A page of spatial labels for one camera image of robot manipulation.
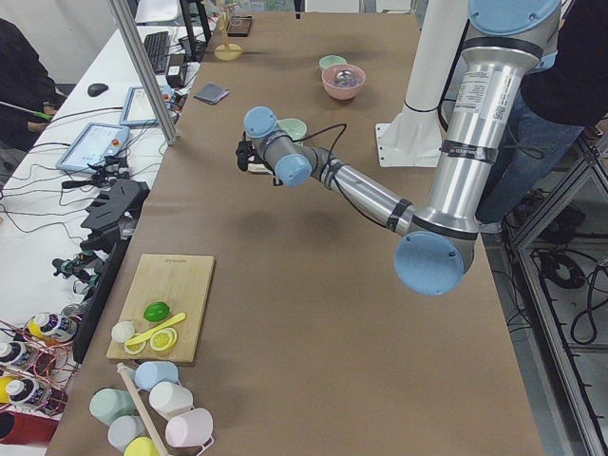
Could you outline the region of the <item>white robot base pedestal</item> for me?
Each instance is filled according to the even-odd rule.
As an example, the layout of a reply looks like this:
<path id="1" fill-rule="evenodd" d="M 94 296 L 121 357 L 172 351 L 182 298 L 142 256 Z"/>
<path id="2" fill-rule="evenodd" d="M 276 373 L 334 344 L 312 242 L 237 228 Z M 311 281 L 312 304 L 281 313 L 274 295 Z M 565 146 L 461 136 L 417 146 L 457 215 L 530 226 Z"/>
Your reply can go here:
<path id="1" fill-rule="evenodd" d="M 382 167 L 434 167 L 442 144 L 438 108 L 465 32 L 467 1 L 429 1 L 403 108 L 376 126 Z"/>

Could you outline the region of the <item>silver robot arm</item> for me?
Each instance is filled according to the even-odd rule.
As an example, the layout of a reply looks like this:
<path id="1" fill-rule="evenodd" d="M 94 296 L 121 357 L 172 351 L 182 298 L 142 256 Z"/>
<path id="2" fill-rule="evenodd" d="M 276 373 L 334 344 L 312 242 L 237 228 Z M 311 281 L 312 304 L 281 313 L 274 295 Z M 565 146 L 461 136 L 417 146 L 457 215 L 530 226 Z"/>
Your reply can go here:
<path id="1" fill-rule="evenodd" d="M 394 268 L 422 295 L 456 288 L 474 258 L 475 218 L 523 76 L 557 56 L 558 1 L 431 1 L 400 113 L 377 125 L 386 166 L 435 170 L 416 207 L 339 160 L 331 149 L 291 138 L 268 107 L 249 110 L 237 165 L 263 165 L 278 183 L 308 179 L 342 196 L 375 224 L 401 236 Z"/>

